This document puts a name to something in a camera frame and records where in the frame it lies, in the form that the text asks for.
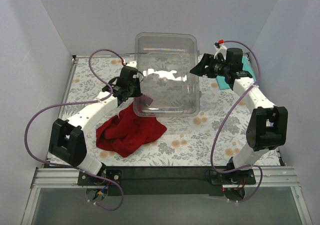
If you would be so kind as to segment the clear plastic bin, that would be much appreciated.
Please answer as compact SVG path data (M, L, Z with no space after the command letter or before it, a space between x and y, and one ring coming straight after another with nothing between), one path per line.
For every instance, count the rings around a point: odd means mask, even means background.
M133 101L140 117L193 117L200 111L199 78L190 73L198 63L194 36L142 32L135 38L142 96Z

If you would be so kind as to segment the red t shirt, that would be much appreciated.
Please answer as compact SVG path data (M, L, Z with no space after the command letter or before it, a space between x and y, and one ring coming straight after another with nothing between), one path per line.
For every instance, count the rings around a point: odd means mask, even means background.
M157 141L167 127L156 117L142 117L130 104L96 129L96 147L126 158L142 145Z

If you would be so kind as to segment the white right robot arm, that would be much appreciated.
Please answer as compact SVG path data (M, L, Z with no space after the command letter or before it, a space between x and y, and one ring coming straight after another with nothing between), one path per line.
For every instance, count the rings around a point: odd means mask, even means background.
M220 47L215 54L205 53L190 70L198 77L223 77L251 113L245 145L221 172L232 184L243 180L244 170L251 169L263 155L285 144L288 127L288 110L267 99L251 73L243 69L242 59L242 49Z

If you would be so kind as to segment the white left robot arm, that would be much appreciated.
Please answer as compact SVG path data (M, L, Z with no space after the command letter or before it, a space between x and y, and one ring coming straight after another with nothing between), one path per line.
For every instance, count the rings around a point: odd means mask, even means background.
M142 94L136 61L127 63L121 69L120 75L111 81L111 87L105 86L94 103L86 105L66 120L58 118L52 125L49 142L51 154L72 167L89 172L89 179L95 185L106 181L106 166L87 152L86 133L129 98Z

